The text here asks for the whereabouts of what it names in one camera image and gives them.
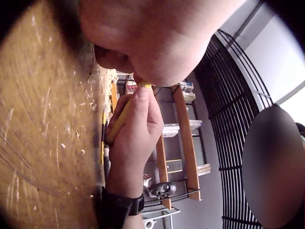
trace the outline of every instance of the white book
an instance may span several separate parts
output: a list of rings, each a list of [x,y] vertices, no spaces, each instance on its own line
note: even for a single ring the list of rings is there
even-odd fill
[[[198,173],[198,176],[206,175],[206,174],[209,174],[209,173],[211,173],[211,170]]]
[[[197,129],[199,128],[201,125],[202,125],[202,121],[201,120],[189,120],[190,122],[190,126],[191,126],[191,129]]]
[[[207,164],[204,164],[204,165],[197,166],[197,169],[203,169],[203,168],[209,167],[209,166],[210,166],[210,163],[207,163]]]
[[[183,93],[184,101],[186,103],[191,103],[196,98],[196,95],[194,93],[189,93],[185,91],[182,91],[182,93]]]
[[[189,120],[190,123],[202,123],[201,120]]]
[[[180,83],[178,83],[178,85],[181,86],[182,91],[192,92],[194,89],[193,83],[180,82]]]
[[[162,134],[164,138],[174,137],[178,134],[178,130],[163,130]]]

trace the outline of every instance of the wooden table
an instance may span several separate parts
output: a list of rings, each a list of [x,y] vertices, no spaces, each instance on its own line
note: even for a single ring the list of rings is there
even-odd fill
[[[0,206],[18,228],[97,228],[106,70],[58,2],[26,7],[0,47]]]

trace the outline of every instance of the white wall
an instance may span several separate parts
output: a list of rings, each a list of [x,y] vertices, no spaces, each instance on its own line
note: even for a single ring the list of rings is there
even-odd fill
[[[274,16],[245,50],[264,81],[273,102],[305,79],[304,54],[278,16]]]
[[[281,105],[295,122],[305,125],[305,88],[292,96]]]
[[[234,36],[249,14],[257,5],[258,0],[247,0],[221,27],[220,29]]]

